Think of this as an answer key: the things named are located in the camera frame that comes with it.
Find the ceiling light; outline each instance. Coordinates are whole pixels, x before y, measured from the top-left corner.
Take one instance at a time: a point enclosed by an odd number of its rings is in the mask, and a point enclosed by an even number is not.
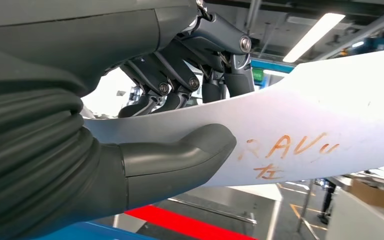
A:
[[[359,42],[356,42],[354,43],[353,45],[351,45],[352,48],[356,48],[356,47],[360,47],[361,45],[364,44],[364,41],[359,41]]]
[[[273,71],[273,70],[264,70],[262,72],[265,74],[276,75],[276,76],[280,76],[280,77],[286,77],[288,75],[288,73],[286,73],[286,72]]]
[[[292,50],[284,57],[283,61],[287,63],[293,63],[298,60],[298,58],[306,53],[344,17],[345,15],[342,14],[326,13],[292,48]]]

